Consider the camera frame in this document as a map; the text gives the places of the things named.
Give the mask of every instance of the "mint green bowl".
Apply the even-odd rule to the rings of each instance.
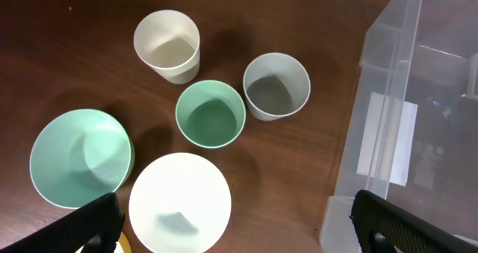
[[[79,208],[128,178],[134,148],[125,129],[100,110],[67,112],[40,133],[30,156],[35,189],[48,202]]]
[[[246,123],[246,106],[239,93],[221,81],[199,81],[179,96],[179,130],[192,143],[217,149],[234,141]]]

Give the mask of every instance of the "plastic storage bin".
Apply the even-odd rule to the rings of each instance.
[[[392,0],[364,41],[344,155],[320,232],[360,252],[349,219],[366,189],[478,240],[478,0]]]

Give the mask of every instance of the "dark wood surface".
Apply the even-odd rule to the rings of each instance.
[[[232,217],[210,252],[318,252],[333,195],[364,34],[390,0],[0,0],[0,248],[71,212],[44,201],[28,173],[42,128],[68,110],[115,116],[137,160],[117,194],[128,213],[131,187],[155,158],[193,152],[225,175]],[[191,83],[174,85],[141,62],[136,25],[161,9],[180,10],[201,34],[193,81],[216,79],[243,92],[247,64],[280,51],[311,78],[311,97],[296,115],[261,122],[247,114],[231,145],[207,150],[186,141],[174,118]],[[147,252],[127,219],[134,252]]]

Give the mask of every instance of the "light gray cup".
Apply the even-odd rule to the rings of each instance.
[[[141,60],[167,81],[185,84],[199,71],[199,30],[187,15],[160,10],[146,16],[134,32]]]
[[[307,102],[311,82],[304,66],[287,54],[263,54],[246,68],[243,88],[247,107],[263,121],[290,116]]]

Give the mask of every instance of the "cup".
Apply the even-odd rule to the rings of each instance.
[[[176,121],[192,143],[215,149],[242,132],[246,108],[239,93],[220,81],[200,81],[179,96]]]
[[[248,65],[243,88],[252,115],[271,121],[299,111],[308,100],[311,82],[298,60],[273,52],[257,57]]]
[[[205,252],[220,239],[230,215],[224,176],[213,163],[190,153],[153,161],[129,198],[133,231],[151,252]]]
[[[199,71],[199,30],[176,10],[146,16],[134,32],[134,49],[141,60],[167,81],[185,84]]]
[[[133,145],[112,116],[73,110],[51,121],[30,156],[37,192],[58,207],[76,209],[116,191],[134,164]]]

